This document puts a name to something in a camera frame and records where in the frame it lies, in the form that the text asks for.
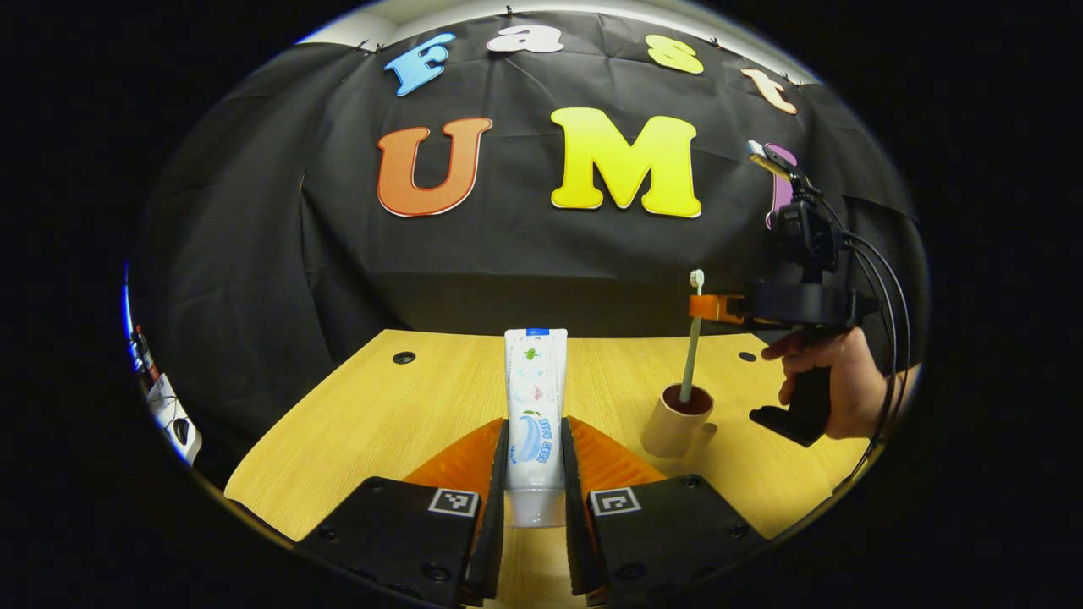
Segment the wooden table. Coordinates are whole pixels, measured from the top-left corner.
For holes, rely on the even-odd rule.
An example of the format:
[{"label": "wooden table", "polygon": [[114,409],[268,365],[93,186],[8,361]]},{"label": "wooden table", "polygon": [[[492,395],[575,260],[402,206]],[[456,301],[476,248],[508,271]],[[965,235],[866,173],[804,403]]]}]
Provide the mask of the wooden table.
[{"label": "wooden table", "polygon": [[[758,358],[764,347],[751,334],[701,337],[694,383],[715,398],[717,431],[701,430],[681,458],[647,454],[639,435],[662,389],[680,381],[687,337],[569,338],[564,414],[666,476],[702,475],[772,537],[827,498],[867,441],[822,438],[805,449],[749,420],[752,409],[778,404],[783,380],[780,362]],[[401,351],[417,359],[392,362]],[[402,479],[462,435],[507,417],[504,364],[503,336],[386,331],[256,444],[225,496],[301,540],[365,478]],[[506,529],[497,596],[485,607],[585,607],[571,594],[562,528]]]}]

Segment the yellow letter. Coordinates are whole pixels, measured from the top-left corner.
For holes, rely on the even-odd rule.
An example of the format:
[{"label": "yellow letter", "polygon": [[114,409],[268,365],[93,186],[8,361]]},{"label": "yellow letter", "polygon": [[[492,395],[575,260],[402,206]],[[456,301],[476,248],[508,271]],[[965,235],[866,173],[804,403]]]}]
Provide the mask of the yellow letter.
[{"label": "yellow letter", "polygon": [[771,80],[758,69],[744,68],[741,70],[741,74],[752,78],[752,81],[756,83],[756,88],[759,89],[759,94],[764,95],[764,99],[770,102],[772,106],[787,114],[797,114],[797,106],[782,99],[780,94],[783,91],[782,85]]},{"label": "yellow letter", "polygon": [[691,74],[703,72],[703,64],[696,60],[695,50],[680,40],[650,34],[644,39],[651,49],[647,51],[651,59],[666,67],[682,69]]},{"label": "yellow letter", "polygon": [[651,171],[644,209],[684,218],[700,215],[700,200],[692,191],[692,125],[668,116],[652,117],[629,146],[600,109],[560,108],[552,113],[552,121],[564,128],[564,183],[552,192],[557,207],[595,209],[602,204],[602,193],[593,185],[597,165],[622,208],[631,205]]}]

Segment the hand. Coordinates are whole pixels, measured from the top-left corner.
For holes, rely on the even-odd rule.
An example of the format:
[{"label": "hand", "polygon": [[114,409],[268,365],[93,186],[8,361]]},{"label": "hand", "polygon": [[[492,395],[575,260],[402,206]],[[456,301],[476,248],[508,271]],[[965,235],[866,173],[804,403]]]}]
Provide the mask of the hand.
[{"label": "hand", "polygon": [[760,357],[782,358],[786,380],[779,390],[779,402],[783,405],[790,404],[798,374],[831,366],[831,416],[824,435],[834,440],[873,435],[887,380],[876,368],[860,327],[808,346],[804,333],[795,332],[764,349]]}]

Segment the wall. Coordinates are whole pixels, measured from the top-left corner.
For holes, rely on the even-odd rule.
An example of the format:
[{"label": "wall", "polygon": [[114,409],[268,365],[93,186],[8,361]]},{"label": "wall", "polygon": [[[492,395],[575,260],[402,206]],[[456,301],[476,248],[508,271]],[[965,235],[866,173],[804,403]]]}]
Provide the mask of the wall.
[{"label": "wall", "polygon": [[683,0],[593,0],[592,2],[520,0],[383,0],[348,13],[316,30],[298,43],[339,42],[356,46],[368,39],[367,48],[376,43],[390,44],[417,34],[436,29],[449,23],[496,15],[513,11],[583,11],[626,16],[655,23],[695,36],[703,40],[717,38],[718,43],[740,53],[775,73],[785,73],[794,82],[817,82],[806,66],[758,39],[734,22]]}]

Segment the cup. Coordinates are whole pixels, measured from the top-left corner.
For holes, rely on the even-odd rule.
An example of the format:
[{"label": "cup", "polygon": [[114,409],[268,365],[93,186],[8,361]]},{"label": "cup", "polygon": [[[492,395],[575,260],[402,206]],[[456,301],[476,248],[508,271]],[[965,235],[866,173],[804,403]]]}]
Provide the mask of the cup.
[{"label": "cup", "polygon": [[643,450],[657,457],[682,456],[692,444],[692,432],[715,410],[715,399],[702,387],[692,386],[688,403],[680,401],[680,384],[666,387],[654,404],[640,440]]}]

